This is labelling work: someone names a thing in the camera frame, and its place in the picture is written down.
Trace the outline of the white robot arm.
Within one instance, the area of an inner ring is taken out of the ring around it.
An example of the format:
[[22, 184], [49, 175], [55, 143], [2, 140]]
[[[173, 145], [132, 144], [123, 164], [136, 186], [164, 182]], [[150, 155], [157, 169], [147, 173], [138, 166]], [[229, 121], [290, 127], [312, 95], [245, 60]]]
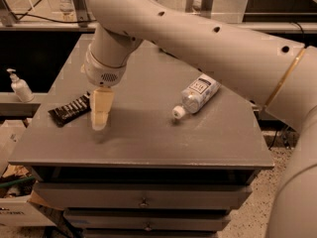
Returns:
[[156, 0], [88, 0], [98, 22], [88, 80], [117, 84], [149, 41], [298, 132], [265, 238], [317, 238], [317, 49], [163, 7]]

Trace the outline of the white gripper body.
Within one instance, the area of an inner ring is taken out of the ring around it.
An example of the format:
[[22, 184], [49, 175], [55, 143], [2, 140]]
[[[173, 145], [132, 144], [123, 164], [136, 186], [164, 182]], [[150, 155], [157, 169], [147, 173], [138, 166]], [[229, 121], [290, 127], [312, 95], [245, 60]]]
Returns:
[[118, 84], [126, 71], [124, 65], [112, 67], [103, 64], [93, 55], [91, 48], [87, 49], [83, 69], [88, 81], [101, 87], [110, 87]]

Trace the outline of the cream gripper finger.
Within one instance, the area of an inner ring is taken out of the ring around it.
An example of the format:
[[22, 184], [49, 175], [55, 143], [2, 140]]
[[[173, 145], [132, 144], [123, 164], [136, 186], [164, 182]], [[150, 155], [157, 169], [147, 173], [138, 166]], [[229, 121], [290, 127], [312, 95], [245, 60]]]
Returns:
[[109, 117], [114, 100], [114, 92], [110, 87], [99, 87], [90, 96], [91, 124], [95, 131], [102, 130]]

